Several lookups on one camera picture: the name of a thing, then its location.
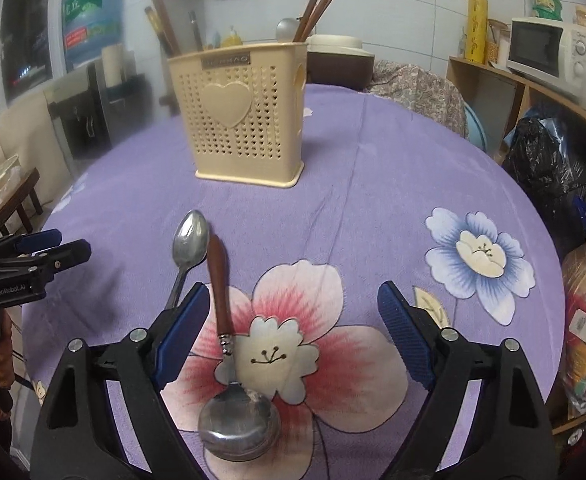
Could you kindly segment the steel spoon ornate handle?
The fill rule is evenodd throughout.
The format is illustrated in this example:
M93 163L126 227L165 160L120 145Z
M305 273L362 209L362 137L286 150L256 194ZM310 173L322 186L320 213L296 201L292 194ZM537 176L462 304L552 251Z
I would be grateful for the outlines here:
M190 210L182 219L171 244L171 255L178 273L166 302L166 310L178 306L187 274L206 258L208 242L209 226L204 214L196 209Z

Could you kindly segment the black chopstick gold band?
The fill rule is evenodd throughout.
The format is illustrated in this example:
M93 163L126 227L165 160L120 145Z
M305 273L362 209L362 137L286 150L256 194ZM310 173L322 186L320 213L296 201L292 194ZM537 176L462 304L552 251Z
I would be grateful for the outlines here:
M159 40L159 43L162 46L166 58L171 58L173 56L173 48L171 47L171 43L168 41L168 38L164 32L161 21L159 21L159 16L151 6L146 6L144 8L144 12L155 32L157 39Z

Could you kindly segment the long steel spoon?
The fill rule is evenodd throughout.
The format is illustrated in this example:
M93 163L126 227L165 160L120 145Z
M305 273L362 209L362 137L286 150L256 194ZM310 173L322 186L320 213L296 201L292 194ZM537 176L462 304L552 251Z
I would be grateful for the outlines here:
M283 18L276 26L276 42L292 42L298 28L297 18Z

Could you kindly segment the wooden stool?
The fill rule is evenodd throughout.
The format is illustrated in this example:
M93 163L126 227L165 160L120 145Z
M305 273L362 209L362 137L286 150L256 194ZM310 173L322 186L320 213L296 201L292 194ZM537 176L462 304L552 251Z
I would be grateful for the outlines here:
M37 216L43 214L43 208L36 192L36 184L39 179L38 169L32 168L25 177L22 177L16 188L8 192L8 197L0 200L0 234L2 236L10 235L6 224L13 214L17 214L17 217L20 218L20 223L27 234L34 232L34 227L24 207L24 201L29 198L35 214Z

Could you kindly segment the purple floral tablecloth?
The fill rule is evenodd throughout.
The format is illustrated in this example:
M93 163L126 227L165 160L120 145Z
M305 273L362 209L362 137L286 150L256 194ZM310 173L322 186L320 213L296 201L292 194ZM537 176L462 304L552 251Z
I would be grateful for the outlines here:
M197 209L227 248L240 377L272 395L283 425L276 447L250 463L203 451L197 415L223 385L207 323L163 396L208 477L382 474L425 398L380 318L385 281L443 309L470 340L520 341L548 393L563 284L520 186L458 134L369 94L308 86L302 140L293 188L199 179L179 118L94 162L48 220L66 240L87 240L92 255L23 310L30 377L50 382L74 338L109 344L154 320L177 274L174 232Z

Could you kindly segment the grey water dispenser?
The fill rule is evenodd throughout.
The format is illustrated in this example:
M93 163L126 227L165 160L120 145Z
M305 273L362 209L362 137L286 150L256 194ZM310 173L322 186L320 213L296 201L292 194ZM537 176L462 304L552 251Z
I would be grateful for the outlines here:
M103 48L99 58L53 81L44 96L73 162L100 158L152 118L151 84L122 44Z

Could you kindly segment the black plastic bag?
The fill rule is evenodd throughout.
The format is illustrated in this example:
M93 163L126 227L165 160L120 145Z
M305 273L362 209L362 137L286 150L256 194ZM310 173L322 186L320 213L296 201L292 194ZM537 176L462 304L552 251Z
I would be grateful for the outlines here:
M559 117L524 117L502 168L543 220L560 258L586 240L586 127Z

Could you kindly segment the beige perforated utensil holder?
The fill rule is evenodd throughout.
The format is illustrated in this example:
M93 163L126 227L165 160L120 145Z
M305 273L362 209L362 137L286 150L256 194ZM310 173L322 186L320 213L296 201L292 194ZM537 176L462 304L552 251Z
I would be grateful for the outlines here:
M168 60L195 175L291 188L301 176L307 45L269 42Z

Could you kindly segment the blue water jug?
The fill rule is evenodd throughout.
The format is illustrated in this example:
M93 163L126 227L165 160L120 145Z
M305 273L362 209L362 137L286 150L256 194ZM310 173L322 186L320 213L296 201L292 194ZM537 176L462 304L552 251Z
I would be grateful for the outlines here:
M63 39L69 70L99 58L122 41L122 0L64 0Z

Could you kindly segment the floral cloth covered furniture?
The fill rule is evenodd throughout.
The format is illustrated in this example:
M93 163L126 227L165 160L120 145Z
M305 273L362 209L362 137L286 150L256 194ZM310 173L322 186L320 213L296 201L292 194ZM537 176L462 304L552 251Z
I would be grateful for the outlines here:
M375 61L367 91L468 138L466 107L457 87L419 65Z

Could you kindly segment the wooden shelf unit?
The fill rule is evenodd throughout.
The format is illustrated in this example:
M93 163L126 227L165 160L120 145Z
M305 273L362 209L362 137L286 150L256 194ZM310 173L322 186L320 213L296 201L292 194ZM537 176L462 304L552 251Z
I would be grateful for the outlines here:
M448 59L446 78L470 105L485 132L486 153L497 157L504 137L531 108L552 108L572 122L571 134L586 140L586 110L561 94L524 77L465 58Z

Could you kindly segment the yellow soap dispenser bottle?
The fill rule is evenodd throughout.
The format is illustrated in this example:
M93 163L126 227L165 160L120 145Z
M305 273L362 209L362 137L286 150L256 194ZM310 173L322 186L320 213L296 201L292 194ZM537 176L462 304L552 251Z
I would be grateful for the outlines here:
M243 40L233 26L229 27L228 35L224 36L220 41L220 47L222 48L238 47L242 46L242 44Z

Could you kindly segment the white microwave oven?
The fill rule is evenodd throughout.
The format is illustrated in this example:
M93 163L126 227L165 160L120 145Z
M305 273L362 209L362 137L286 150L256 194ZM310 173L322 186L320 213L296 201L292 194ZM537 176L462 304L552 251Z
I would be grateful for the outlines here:
M586 27L514 18L506 66L574 99L586 99Z

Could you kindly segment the yellow cylindrical box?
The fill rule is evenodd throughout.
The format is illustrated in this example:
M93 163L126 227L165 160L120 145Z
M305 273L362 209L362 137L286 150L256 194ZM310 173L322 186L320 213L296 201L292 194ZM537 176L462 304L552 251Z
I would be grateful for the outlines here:
M464 58L467 61L483 64L487 36L487 0L468 0L468 21Z

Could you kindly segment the window with white frame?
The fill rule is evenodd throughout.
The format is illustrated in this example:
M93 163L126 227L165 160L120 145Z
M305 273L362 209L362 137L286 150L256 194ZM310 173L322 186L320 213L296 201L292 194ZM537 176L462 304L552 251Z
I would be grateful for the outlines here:
M63 0L0 0L0 112L66 73Z

